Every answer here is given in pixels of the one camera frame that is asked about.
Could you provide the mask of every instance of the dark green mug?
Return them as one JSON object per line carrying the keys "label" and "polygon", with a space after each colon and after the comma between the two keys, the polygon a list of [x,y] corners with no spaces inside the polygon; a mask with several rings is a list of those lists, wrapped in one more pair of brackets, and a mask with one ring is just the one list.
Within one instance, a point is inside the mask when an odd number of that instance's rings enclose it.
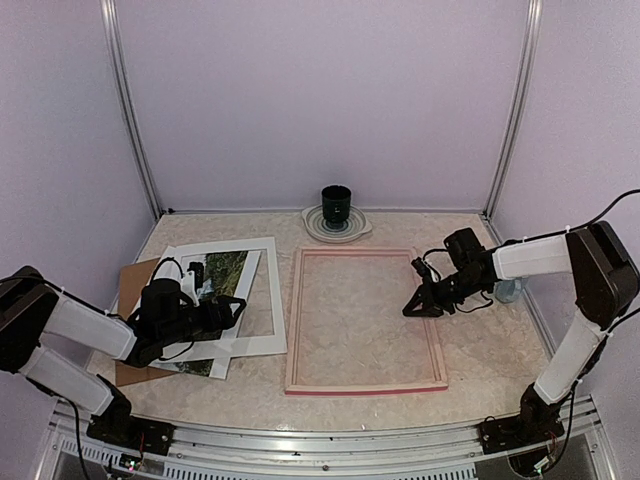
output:
{"label": "dark green mug", "polygon": [[350,210],[351,190],[342,185],[330,185],[322,189],[322,216],[328,228],[343,229]]}

